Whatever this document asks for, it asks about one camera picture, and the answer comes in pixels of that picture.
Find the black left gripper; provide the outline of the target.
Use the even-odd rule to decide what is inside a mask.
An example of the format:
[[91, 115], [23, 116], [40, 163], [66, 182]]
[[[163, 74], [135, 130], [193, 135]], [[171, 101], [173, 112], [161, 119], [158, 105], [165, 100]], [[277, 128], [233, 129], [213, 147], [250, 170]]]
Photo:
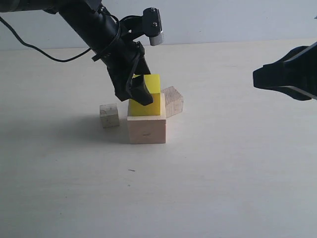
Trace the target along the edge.
[[143, 106], [154, 102], [145, 83], [144, 75], [151, 72], [144, 54], [145, 49], [141, 42], [118, 41], [110, 51], [93, 57], [93, 61], [101, 60], [106, 65], [115, 95], [119, 100], [132, 98]]

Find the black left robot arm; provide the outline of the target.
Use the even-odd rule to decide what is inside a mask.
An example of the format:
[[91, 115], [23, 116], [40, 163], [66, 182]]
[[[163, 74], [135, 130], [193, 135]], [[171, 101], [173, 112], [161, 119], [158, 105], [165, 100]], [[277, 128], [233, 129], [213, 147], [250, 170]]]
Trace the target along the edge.
[[146, 35], [152, 46], [163, 42], [160, 13], [150, 7], [141, 16], [129, 15], [121, 20], [110, 14], [100, 0], [2, 0], [1, 12], [43, 10], [59, 13], [107, 67], [116, 97], [133, 99], [146, 106], [154, 99], [145, 84], [150, 74], [145, 49], [135, 39]]

